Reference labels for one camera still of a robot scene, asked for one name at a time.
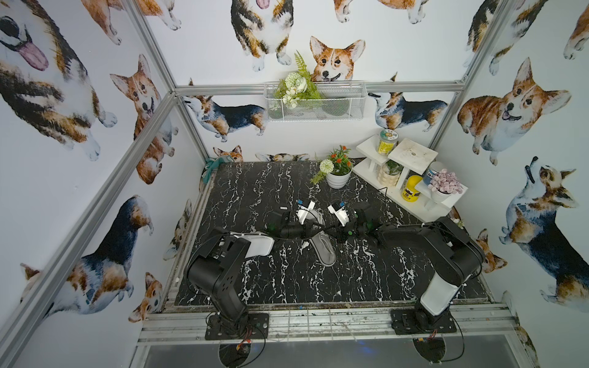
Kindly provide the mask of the green cloth ribbon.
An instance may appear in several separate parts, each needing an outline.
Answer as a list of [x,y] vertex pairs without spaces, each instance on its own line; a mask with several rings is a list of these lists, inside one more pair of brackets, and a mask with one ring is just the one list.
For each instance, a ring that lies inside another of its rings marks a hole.
[[224,163],[233,163],[233,158],[230,156],[220,156],[216,159],[207,158],[206,165],[201,176],[201,183],[206,186],[210,181],[213,171],[217,170]]

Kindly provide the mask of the green white artificial flowers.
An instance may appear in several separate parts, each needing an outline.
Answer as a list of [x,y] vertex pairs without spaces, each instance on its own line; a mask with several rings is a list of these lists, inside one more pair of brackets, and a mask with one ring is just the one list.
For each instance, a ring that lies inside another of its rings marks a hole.
[[283,107],[294,109],[299,105],[307,105],[308,101],[324,99],[299,51],[294,54],[297,70],[289,73],[279,81],[274,98],[282,102]]

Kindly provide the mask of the woven basket with plant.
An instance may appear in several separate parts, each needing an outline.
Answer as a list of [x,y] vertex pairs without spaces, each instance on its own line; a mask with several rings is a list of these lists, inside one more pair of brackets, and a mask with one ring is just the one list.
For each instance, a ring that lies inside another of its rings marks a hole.
[[402,170],[402,165],[389,159],[380,167],[377,179],[385,186],[395,186],[398,183]]

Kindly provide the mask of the green lidded jar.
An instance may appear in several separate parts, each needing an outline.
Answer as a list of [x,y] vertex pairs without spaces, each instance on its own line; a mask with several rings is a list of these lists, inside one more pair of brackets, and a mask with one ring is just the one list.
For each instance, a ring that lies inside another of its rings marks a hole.
[[377,152],[380,155],[388,156],[396,147],[399,135],[395,130],[383,129],[379,134]]

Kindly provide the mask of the aluminium frame rail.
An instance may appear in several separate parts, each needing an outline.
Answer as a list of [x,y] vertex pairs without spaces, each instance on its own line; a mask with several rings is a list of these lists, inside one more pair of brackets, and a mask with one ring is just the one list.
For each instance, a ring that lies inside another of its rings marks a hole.
[[[347,308],[270,311],[267,343],[395,339],[391,308]],[[515,318],[501,304],[453,305],[451,314],[462,332],[442,330],[438,337],[504,334],[514,331]],[[162,314],[144,323],[137,344],[208,343],[206,313]]]

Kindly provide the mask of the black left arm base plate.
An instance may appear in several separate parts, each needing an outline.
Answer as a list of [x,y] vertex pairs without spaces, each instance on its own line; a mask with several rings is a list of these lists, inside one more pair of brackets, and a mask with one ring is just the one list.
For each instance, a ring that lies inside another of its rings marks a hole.
[[237,322],[220,314],[213,314],[206,320],[206,340],[265,340],[268,337],[270,315],[267,313],[245,313]]

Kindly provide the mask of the white potted red flowers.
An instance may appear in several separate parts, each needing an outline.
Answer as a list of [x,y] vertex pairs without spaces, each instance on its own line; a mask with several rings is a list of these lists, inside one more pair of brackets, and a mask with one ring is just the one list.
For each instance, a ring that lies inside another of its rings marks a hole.
[[326,179],[331,188],[342,189],[350,179],[353,169],[353,163],[348,157],[350,152],[343,145],[332,150],[328,158],[320,162],[319,171],[311,178],[311,183],[317,185]]

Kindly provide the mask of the pink flowers white pot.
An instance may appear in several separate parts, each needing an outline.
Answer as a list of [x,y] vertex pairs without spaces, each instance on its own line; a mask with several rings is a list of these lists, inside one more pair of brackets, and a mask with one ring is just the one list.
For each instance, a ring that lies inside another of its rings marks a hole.
[[432,200],[443,202],[454,194],[462,194],[463,186],[454,172],[447,169],[439,171],[430,181],[428,188],[431,191]]

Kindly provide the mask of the blue grey tin can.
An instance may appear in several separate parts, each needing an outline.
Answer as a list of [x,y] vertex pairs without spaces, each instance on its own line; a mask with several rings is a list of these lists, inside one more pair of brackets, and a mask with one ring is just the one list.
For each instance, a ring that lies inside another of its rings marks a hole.
[[423,182],[428,186],[437,173],[446,169],[446,165],[440,161],[432,162],[423,175]]

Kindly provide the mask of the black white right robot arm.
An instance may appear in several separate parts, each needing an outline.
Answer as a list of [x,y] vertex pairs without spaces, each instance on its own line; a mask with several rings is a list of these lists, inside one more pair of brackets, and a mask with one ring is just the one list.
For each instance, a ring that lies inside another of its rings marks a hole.
[[433,324],[448,311],[461,285],[483,269],[484,252],[466,230],[447,217],[420,224],[394,225],[367,219],[362,209],[354,210],[345,225],[337,225],[333,237],[367,238],[378,246],[415,248],[423,251],[434,274],[414,309],[416,319]]

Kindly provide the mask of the grey canvas sneaker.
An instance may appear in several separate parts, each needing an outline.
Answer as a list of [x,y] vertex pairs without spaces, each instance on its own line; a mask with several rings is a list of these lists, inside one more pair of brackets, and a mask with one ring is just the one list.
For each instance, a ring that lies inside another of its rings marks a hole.
[[[311,210],[308,212],[303,209],[299,209],[297,216],[299,217],[299,222],[301,224],[325,224],[322,214],[316,210]],[[321,231],[311,238],[310,243],[314,247],[319,262],[322,263],[323,266],[331,267],[335,264],[337,256],[328,234],[326,234],[324,231]]]

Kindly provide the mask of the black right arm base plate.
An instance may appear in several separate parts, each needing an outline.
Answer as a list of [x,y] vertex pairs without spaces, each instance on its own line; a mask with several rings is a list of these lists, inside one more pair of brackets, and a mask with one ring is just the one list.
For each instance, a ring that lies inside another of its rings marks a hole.
[[397,335],[457,332],[456,322],[449,308],[437,316],[423,309],[393,309],[391,320],[391,327]]

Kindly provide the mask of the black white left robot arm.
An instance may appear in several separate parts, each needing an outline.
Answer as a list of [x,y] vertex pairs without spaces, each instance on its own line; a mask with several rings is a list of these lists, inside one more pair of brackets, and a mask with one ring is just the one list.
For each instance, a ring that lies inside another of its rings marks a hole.
[[239,234],[216,227],[197,248],[187,268],[186,278],[197,290],[210,297],[220,321],[230,328],[245,323],[247,307],[239,298],[235,283],[251,247],[276,240],[309,240],[325,226],[316,216],[296,222],[289,211],[270,213],[261,233]]

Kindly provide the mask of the yellow container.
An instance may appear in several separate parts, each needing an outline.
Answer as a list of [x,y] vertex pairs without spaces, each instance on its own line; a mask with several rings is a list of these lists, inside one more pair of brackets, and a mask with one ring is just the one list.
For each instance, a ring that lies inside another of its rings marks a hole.
[[418,175],[409,176],[401,191],[402,199],[407,202],[416,202],[420,197],[420,191],[416,186],[422,182],[423,178]]

